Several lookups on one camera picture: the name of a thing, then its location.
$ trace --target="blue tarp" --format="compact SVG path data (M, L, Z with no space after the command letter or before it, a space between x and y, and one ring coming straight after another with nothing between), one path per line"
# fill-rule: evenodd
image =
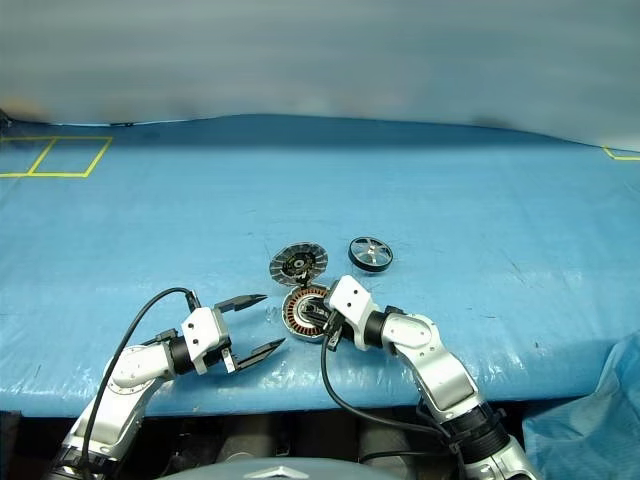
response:
M226 317L240 356L288 339L237 375L218 365L167 384L150 415L335 407L319 346L288 336L288 289L268 271L272 255L300 241L329 254L319 283L350 273L380 305L432 318L490 400L589 394L611 346L638 328L640 162L602 148L284 116L16 124L6 135L0 171L24 176L0 177L2 409L77 416L135 313L174 285L209 305L269 295ZM349 261L362 235L393 248L383 274ZM186 314L181 298L167 299L134 341ZM329 370L359 406L418 399L408 370L382 351L343 342Z
M530 415L524 433L546 480L640 478L640 332L613 347L593 394Z

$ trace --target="gray wall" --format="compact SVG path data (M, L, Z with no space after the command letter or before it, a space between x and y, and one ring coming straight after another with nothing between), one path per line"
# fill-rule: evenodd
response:
M0 0L20 118L331 115L640 150L639 80L637 0Z

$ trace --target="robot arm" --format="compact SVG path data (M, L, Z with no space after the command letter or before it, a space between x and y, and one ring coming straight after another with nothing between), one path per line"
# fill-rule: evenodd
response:
M264 298L245 295L214 308L195 308L181 324L183 336L173 331L157 342L127 347L122 352L91 431L91 478L103 480L114 474L142 423L147 403L164 382L192 370L202 375L219 360L224 362L228 373L242 370L264 360L284 341L267 343L241 361L231 353L231 340L222 313L241 310ZM48 480L84 478L81 449L95 401L94 398L67 434L54 468L46 477Z
M444 347L433 321L394 307L380 311L371 294L349 275L334 284L325 305L344 317L357 348L385 348L411 369L429 412L457 443L467 478L541 479L464 365Z

